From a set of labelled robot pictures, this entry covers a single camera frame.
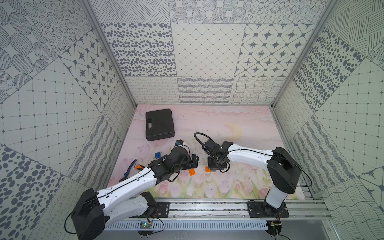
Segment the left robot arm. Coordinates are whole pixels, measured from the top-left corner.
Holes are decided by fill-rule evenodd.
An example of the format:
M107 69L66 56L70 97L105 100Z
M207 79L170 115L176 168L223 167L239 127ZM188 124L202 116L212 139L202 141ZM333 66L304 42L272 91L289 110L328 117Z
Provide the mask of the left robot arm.
M195 169L199 157L190 155L182 146L175 146L168 155L151 161L136 175L106 189L85 190L68 215L74 235L79 240L93 240L105 229L130 217L152 217L156 211L154 197L147 190L161 182L172 182L173 174Z

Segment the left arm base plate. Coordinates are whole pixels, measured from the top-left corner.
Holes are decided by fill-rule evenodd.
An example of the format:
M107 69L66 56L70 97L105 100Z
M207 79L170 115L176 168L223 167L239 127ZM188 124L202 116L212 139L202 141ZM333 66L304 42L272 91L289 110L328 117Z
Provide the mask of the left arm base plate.
M170 202L157 202L156 205L151 205L144 214L133 216L131 218L168 218L170 211Z

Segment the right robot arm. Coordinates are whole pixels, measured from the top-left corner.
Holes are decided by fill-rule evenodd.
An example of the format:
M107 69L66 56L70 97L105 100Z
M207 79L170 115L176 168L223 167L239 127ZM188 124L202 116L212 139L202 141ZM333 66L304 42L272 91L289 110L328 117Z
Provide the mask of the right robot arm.
M256 150L207 141L202 149L216 181L205 191L207 198L263 199L265 208L277 211L296 192L302 169L283 148Z

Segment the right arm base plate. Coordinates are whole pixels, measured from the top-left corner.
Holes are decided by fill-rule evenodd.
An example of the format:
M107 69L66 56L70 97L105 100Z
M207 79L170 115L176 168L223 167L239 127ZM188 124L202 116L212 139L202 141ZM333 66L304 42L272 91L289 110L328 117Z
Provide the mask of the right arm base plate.
M250 200L247 202L247 209L250 218L288 218L290 216L285 202L276 209L267 204L266 201Z

